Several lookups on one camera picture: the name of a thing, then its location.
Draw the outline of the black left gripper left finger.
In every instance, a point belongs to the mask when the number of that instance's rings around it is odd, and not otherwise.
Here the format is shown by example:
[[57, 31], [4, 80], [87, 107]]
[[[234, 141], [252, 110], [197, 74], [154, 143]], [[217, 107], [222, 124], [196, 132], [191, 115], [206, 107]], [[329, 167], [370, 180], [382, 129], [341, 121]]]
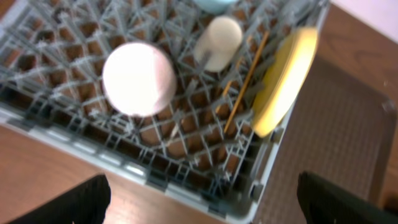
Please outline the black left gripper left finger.
[[98, 174], [10, 223], [102, 224], [110, 203], [109, 182]]

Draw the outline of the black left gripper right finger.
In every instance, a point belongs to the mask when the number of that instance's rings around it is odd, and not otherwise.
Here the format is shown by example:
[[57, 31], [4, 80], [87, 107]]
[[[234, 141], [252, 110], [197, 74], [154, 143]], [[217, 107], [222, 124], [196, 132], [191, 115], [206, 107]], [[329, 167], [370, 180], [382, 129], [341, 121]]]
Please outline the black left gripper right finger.
[[397, 215], [377, 208], [312, 172], [299, 174], [297, 199], [307, 223], [397, 224]]

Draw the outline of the pink bowl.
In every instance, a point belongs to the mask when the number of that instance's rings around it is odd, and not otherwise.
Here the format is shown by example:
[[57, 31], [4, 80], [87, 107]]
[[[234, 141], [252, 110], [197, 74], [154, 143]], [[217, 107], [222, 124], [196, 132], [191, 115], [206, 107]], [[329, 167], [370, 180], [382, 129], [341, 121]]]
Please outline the pink bowl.
[[118, 112], [146, 117], [161, 112], [177, 91], [168, 55], [152, 44], [128, 42], [116, 47], [102, 70], [106, 99]]

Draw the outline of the yellow plate with crumbs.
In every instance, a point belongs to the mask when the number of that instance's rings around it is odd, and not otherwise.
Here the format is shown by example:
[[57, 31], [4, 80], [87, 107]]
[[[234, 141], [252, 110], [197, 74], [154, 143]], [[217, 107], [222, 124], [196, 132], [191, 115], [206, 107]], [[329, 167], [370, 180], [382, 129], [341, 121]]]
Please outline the yellow plate with crumbs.
[[312, 65], [318, 45], [318, 29], [301, 27], [289, 34], [274, 55], [274, 63], [256, 94], [252, 129], [265, 137], [279, 124], [295, 101]]

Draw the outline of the plain wooden chopstick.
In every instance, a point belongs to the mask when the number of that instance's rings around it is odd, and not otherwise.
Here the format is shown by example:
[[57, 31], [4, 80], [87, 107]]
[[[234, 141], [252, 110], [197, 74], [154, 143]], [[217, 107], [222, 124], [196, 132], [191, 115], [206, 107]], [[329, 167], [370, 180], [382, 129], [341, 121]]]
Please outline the plain wooden chopstick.
[[269, 31], [265, 31], [265, 33], [264, 33], [264, 35], [262, 37], [261, 43], [257, 47], [254, 59], [252, 60], [252, 64], [249, 67], [248, 74], [246, 75], [246, 78], [244, 80], [243, 86], [240, 89], [239, 95], [238, 95], [238, 97], [237, 97], [237, 99], [236, 99], [236, 101], [234, 103], [233, 109], [231, 110], [231, 113], [230, 113], [230, 115], [228, 117], [228, 120], [226, 122], [226, 125], [224, 127], [224, 131], [223, 131], [224, 133], [228, 132], [229, 126], [232, 123], [234, 115], [236, 114], [238, 106], [239, 106], [239, 104], [240, 104], [240, 102], [241, 102], [241, 100], [243, 98], [243, 95], [244, 95], [244, 93], [245, 93], [245, 91], [246, 91], [246, 89], [247, 89], [247, 87], [249, 85], [249, 82], [251, 80], [251, 77], [252, 77], [252, 75], [254, 73], [254, 69], [255, 69], [258, 61], [259, 61], [259, 58], [261, 57], [262, 51], [263, 51], [263, 49], [264, 49], [264, 47], [266, 45], [266, 42], [267, 42], [267, 40], [269, 38], [269, 33], [270, 33]]

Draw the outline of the cream plastic cup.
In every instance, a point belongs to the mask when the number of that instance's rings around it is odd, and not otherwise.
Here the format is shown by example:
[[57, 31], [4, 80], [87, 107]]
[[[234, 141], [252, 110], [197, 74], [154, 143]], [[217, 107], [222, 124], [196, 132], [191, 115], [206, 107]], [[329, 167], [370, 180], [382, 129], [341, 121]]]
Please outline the cream plastic cup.
[[242, 42], [239, 23], [232, 17], [218, 16], [198, 38], [193, 57], [205, 71], [220, 72], [230, 63]]

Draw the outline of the light blue bowl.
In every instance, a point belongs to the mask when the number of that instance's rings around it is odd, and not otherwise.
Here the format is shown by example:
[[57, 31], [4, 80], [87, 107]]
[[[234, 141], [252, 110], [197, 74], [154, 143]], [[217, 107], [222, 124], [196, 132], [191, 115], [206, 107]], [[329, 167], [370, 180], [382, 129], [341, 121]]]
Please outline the light blue bowl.
[[238, 0], [193, 0], [193, 2], [207, 13], [221, 14], [237, 3]]

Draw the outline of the patterned wooden chopstick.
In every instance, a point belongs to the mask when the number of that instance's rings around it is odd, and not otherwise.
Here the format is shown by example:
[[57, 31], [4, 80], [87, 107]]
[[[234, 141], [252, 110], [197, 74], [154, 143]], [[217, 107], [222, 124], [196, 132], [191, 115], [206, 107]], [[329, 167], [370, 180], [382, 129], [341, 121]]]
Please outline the patterned wooden chopstick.
[[[252, 36], [250, 35], [250, 36], [248, 37], [248, 39], [246, 40], [246, 43], [245, 43], [244, 46], [245, 46], [245, 47], [248, 47], [248, 44], [250, 43], [251, 40], [252, 40]], [[234, 66], [234, 68], [235, 68], [236, 71], [238, 71], [238, 68], [239, 68], [239, 66], [240, 66], [240, 64], [241, 64], [242, 61], [243, 61], [243, 56], [240, 56], [239, 60], [236, 62], [236, 65]], [[225, 88], [224, 88], [224, 90], [223, 90], [223, 92], [222, 92], [222, 94], [221, 94], [222, 100], [224, 100], [224, 99], [226, 98], [226, 95], [228, 94], [228, 91], [229, 91], [229, 89], [230, 89], [230, 87], [231, 87], [232, 82], [233, 82], [232, 80], [229, 80], [228, 83], [226, 84], [226, 86], [225, 86]], [[221, 103], [215, 108], [215, 113], [216, 113], [216, 114], [218, 114], [218, 112], [219, 112], [219, 110], [220, 110], [222, 104], [223, 104], [223, 102], [221, 102]]]

